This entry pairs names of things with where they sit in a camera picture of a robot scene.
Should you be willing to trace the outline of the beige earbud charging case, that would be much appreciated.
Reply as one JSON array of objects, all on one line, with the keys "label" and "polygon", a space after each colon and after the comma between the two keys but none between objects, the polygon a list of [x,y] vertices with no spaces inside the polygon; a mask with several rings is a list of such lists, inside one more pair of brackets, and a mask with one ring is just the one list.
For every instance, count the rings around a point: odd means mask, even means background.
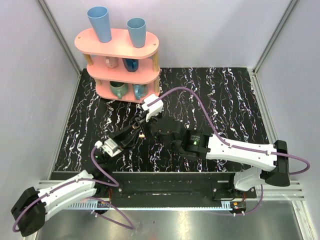
[{"label": "beige earbud charging case", "polygon": [[141,132],[139,133],[139,136],[138,136],[138,137],[144,139],[144,138],[145,138],[145,134],[141,131]]}]

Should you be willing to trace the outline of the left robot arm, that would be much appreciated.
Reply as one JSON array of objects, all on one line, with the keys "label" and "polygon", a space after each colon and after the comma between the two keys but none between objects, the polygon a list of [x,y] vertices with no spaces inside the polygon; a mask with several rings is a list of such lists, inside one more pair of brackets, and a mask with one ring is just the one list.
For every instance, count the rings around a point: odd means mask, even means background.
[{"label": "left robot arm", "polygon": [[142,133],[137,124],[111,133],[105,141],[98,140],[91,150],[91,170],[83,170],[52,187],[40,190],[27,188],[11,209],[15,220],[13,232],[23,237],[30,236],[70,205],[87,198],[103,198],[109,188],[119,187],[119,182],[108,173],[105,163],[133,148]]}]

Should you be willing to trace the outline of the black earbud charging case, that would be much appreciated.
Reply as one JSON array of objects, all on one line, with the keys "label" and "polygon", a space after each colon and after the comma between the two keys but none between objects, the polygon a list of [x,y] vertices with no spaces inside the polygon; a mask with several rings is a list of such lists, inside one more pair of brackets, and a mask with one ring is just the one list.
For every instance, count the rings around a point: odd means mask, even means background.
[{"label": "black earbud charging case", "polygon": [[134,130],[140,129],[141,132],[144,131],[144,120],[134,120],[132,122],[132,128]]}]

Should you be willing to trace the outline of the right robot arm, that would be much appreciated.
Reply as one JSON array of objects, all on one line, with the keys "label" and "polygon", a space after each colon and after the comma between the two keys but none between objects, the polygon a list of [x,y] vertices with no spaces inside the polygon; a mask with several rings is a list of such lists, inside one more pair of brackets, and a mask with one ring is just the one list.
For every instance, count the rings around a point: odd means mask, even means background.
[{"label": "right robot arm", "polygon": [[250,165],[249,169],[235,173],[227,185],[228,195],[232,198],[239,198],[257,185],[290,185],[289,160],[285,156],[287,144],[284,141],[266,144],[263,150],[259,144],[219,139],[215,134],[186,129],[181,122],[169,116],[148,117],[142,125],[156,141],[188,160],[226,160]]}]

